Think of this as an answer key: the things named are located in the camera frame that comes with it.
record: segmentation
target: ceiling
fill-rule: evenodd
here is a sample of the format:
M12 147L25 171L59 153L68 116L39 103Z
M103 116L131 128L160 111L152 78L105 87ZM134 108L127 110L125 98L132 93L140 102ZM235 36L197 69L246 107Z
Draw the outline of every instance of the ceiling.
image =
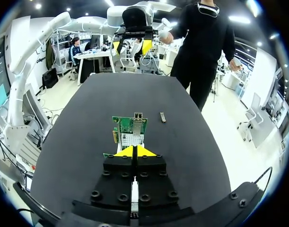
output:
M116 6L118 5L133 5L141 0L111 0ZM167 18L170 22L175 22L179 19L182 8L187 4L195 3L197 0L167 0L168 4L177 6L172 12L158 11L155 13L154 20L160 21L162 18ZM246 43L249 46L257 48L257 43L262 42L264 50L275 56L272 43L269 37L274 33L274 29L270 26L266 16L259 15L254 17L249 9L245 6L245 0L214 0L214 2L220 7L220 13L227 16L239 16L245 17L251 21L250 24L241 24L232 22L232 26L235 31L235 37L238 41ZM40 3L41 9L36 9L35 5ZM106 11L109 5L105 0L21 0L19 4L20 14L18 17L31 16L35 17L54 17L70 8L70 15L72 18L79 18L85 16L88 13L89 16L106 17ZM236 44L236 48L253 57L256 55L256 51L248 48L244 45ZM238 56L249 61L254 62L254 59L250 56L237 52Z

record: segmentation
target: computer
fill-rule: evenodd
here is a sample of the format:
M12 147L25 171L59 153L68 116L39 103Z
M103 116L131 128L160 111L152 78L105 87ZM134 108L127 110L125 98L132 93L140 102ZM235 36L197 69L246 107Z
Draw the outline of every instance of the computer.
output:
M100 48L100 35L92 35L91 48Z

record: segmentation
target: white desk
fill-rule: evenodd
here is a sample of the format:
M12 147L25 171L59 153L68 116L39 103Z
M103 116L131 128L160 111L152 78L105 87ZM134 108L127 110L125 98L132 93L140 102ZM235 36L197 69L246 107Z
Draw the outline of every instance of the white desk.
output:
M229 72L225 74L225 77L222 80L222 84L230 88L232 90L235 90L236 86L242 82L245 84L245 81L241 80L234 72Z
M158 47L157 47L157 53L158 53L158 54L163 54L163 55L165 55L165 52L166 52L167 49L168 49L167 46L158 45Z
M168 53L166 55L166 65L172 67L174 65L174 60L178 55L178 51L175 49L168 48Z
M88 59L88 58L93 58L93 64L95 64L95 58L99 58L99 57L109 57L110 63L111 63L111 67L112 67L112 71L113 71L113 73L116 73L115 66L114 66L114 63L113 63L113 57L111 55L111 51L110 50L96 52L96 53L85 52L85 53L80 54L80 55L75 55L74 58L81 60L80 61L80 67L79 67L79 73L78 73L78 80L77 80L77 85L78 86L80 85L80 78L81 78L83 60L84 59Z

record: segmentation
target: jacket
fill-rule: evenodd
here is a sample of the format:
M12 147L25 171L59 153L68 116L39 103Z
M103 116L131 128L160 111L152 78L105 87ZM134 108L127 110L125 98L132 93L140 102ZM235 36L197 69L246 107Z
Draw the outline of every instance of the jacket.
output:
M80 47L72 45L69 50L69 61L73 62L74 66L79 63L79 60L74 58L74 56L78 53L82 53Z
M51 40L46 43L45 64L46 68L50 70L55 63L55 53Z
M187 5L170 33L174 39L185 37L180 55L189 55L190 59L204 62L213 68L217 68L221 50L228 62L234 58L234 31L228 17L221 10L218 17L213 18L200 13L197 5Z

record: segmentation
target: vr headset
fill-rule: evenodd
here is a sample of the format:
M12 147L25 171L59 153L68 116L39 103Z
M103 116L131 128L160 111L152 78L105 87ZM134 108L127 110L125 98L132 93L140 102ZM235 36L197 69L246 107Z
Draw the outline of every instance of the vr headset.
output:
M218 6L216 6L217 9L214 9L212 7L208 7L206 5L202 5L200 2L198 2L198 10L200 13L204 15L208 15L213 18L217 18L220 12L220 9Z

